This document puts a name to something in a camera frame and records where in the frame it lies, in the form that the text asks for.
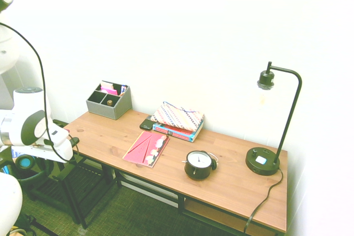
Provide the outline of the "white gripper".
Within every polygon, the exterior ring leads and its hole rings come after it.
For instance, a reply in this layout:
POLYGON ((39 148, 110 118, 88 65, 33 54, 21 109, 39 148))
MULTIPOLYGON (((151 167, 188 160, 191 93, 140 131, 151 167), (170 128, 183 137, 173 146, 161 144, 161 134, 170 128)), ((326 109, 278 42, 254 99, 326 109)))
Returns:
POLYGON ((68 139, 69 132, 51 123, 49 131, 32 145, 12 146, 12 150, 43 159, 66 163, 73 156, 72 146, 68 139))

